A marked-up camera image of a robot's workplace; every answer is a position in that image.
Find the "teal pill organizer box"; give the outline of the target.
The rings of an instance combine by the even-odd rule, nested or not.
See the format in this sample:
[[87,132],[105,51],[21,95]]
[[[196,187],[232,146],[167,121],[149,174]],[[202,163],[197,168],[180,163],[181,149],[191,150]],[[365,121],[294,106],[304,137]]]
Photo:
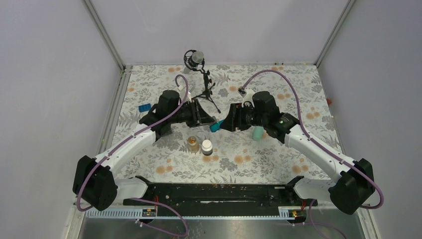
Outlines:
[[224,122],[224,120],[220,120],[212,125],[209,126],[211,132],[217,132],[220,130],[220,125]]

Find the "white pill bottle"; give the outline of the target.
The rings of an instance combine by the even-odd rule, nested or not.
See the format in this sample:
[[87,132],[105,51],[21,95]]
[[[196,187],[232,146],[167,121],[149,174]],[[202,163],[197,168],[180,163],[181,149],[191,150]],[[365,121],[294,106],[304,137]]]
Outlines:
[[213,145],[209,139],[205,139],[201,143],[201,151],[203,155],[210,156],[213,153]]

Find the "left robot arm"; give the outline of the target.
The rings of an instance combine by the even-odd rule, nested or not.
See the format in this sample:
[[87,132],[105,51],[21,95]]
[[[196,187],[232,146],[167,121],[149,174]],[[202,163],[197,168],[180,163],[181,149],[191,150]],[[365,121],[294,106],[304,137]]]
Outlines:
[[89,209],[103,211],[119,200],[136,198],[144,205],[154,200],[153,189],[144,180],[137,177],[117,179],[116,176],[141,150],[171,134],[173,124],[198,127],[217,122],[198,100],[188,101],[187,98],[187,95],[181,98],[174,90],[164,91],[158,103],[126,137],[97,156],[85,155],[78,161],[72,190],[77,196],[79,211],[85,211],[82,201],[89,204]]

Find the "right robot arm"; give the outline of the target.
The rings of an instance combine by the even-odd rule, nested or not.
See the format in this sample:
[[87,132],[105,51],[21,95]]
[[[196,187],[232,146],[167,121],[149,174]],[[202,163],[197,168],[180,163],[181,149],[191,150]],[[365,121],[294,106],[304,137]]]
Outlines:
[[304,199],[327,201],[352,215],[375,192],[373,167],[369,161],[354,160],[325,144],[296,117],[280,112],[269,92],[244,96],[243,102],[230,105],[220,129],[234,132],[261,126],[270,137],[303,154],[329,177],[327,180],[296,177],[292,188],[285,192],[288,203],[298,205]]

